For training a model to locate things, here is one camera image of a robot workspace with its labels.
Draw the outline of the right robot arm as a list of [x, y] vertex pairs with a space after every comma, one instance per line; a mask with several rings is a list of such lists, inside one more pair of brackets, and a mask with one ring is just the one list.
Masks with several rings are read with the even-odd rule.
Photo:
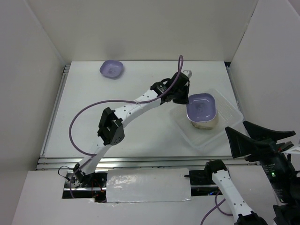
[[[275, 225], [298, 225], [300, 223], [300, 172], [292, 165], [291, 156], [300, 149], [284, 139], [294, 136], [294, 131], [276, 131], [261, 127], [249, 121], [243, 125], [244, 135], [226, 127], [231, 155], [244, 158], [247, 162], [258, 163], [268, 179], [271, 194], [280, 204], [273, 205]], [[207, 162], [204, 178], [215, 183], [223, 194], [232, 212], [236, 225], [265, 225], [259, 216], [243, 199], [234, 185], [229, 170], [222, 160]]]

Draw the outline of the cream panda plate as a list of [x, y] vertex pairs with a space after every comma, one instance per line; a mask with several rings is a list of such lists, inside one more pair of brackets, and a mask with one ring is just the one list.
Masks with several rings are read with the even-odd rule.
[[207, 130], [211, 130], [213, 128], [215, 128], [218, 124], [218, 115], [216, 115], [212, 120], [210, 121], [200, 121], [200, 122], [191, 122], [191, 124], [197, 128], [197, 129], [207, 129]]

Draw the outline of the purple panda plate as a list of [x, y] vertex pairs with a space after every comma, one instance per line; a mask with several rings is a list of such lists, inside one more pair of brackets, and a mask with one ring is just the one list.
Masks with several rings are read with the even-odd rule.
[[110, 79], [117, 79], [123, 73], [124, 65], [121, 61], [106, 60], [99, 68], [102, 76]]
[[209, 122], [216, 117], [217, 107], [214, 97], [209, 93], [193, 94], [188, 97], [187, 117], [192, 122]]

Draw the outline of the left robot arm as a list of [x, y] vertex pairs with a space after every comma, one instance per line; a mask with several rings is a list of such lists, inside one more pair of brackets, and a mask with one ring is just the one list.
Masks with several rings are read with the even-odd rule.
[[186, 105], [192, 72], [177, 72], [172, 78], [154, 83], [149, 90], [134, 101], [125, 100], [125, 105], [116, 109], [109, 107], [102, 112], [97, 138], [88, 152], [80, 150], [85, 157], [74, 168], [75, 180], [87, 187], [92, 183], [96, 167], [105, 153], [125, 138], [125, 127], [145, 112], [167, 102]]

